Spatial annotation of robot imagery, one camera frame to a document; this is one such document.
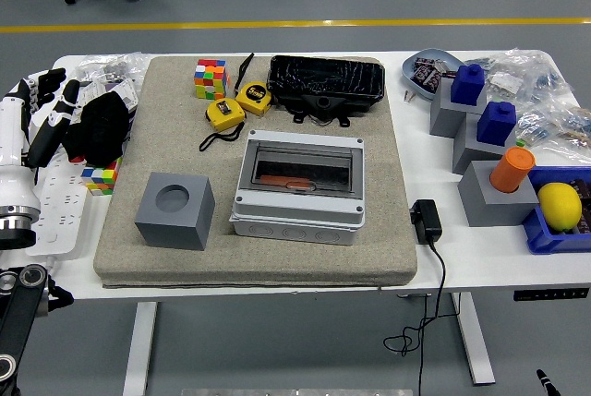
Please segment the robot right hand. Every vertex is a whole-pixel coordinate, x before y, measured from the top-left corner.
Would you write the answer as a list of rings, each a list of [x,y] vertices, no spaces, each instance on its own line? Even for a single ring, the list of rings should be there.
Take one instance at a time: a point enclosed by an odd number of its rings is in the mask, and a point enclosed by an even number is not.
[[[551,382],[549,377],[546,375],[546,373],[542,369],[537,370],[537,377],[548,396],[560,396],[561,395],[560,392],[556,389],[556,387],[553,385],[553,383]]]

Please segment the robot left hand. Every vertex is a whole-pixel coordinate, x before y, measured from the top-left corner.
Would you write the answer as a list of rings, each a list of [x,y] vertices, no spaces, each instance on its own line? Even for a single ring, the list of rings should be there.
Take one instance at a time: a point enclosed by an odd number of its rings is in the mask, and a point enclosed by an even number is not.
[[[79,82],[57,68],[21,79],[1,100],[1,211],[40,213],[35,173],[65,137],[78,91]]]

